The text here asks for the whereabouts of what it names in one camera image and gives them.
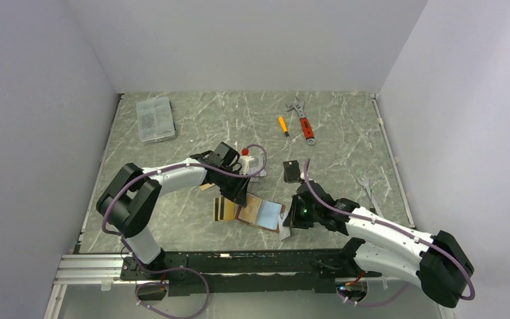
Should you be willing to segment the gold VIP card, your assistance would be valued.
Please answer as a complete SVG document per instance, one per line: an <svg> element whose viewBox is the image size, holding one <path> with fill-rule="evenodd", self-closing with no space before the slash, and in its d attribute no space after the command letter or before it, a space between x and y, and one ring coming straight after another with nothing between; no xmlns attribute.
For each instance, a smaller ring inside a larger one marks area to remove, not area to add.
<svg viewBox="0 0 510 319"><path fill-rule="evenodd" d="M248 193L247 206L241 207L238 219L247 223L255 224L261 204L261 198Z"/></svg>

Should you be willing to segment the brown leather card holder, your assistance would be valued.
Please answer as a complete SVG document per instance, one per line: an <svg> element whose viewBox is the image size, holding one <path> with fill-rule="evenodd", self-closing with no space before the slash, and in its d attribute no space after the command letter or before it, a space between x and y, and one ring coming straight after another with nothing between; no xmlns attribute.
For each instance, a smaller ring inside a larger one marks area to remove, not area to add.
<svg viewBox="0 0 510 319"><path fill-rule="evenodd" d="M247 225L279 233L279 221L285 209L286 206L284 204L264 200L248 193L246 206L240 205L236 210L234 218Z"/></svg>

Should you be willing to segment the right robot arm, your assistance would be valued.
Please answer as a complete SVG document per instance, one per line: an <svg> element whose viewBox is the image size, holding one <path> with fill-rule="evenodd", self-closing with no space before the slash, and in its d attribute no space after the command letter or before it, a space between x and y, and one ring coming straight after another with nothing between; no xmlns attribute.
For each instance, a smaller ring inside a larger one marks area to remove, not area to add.
<svg viewBox="0 0 510 319"><path fill-rule="evenodd" d="M445 231L432 235L409 229L346 198L334 199L314 181L292 195L284 225L310 229L316 223L348 236L330 266L348 276L374 272L422 289L447 308L475 296L474 267L456 238Z"/></svg>

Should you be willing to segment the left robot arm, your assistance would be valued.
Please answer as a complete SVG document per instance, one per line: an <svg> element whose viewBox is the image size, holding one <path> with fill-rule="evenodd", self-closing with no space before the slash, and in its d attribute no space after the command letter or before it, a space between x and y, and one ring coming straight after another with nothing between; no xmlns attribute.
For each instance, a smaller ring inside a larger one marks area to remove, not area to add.
<svg viewBox="0 0 510 319"><path fill-rule="evenodd" d="M157 278L166 268L165 251L148 225L158 199L180 189L213 184L225 199L244 207L251 176L240 174L241 167L240 154L224 142L215 150L161 167L127 163L97 201L102 231L121 239L139 261L137 268L144 277Z"/></svg>

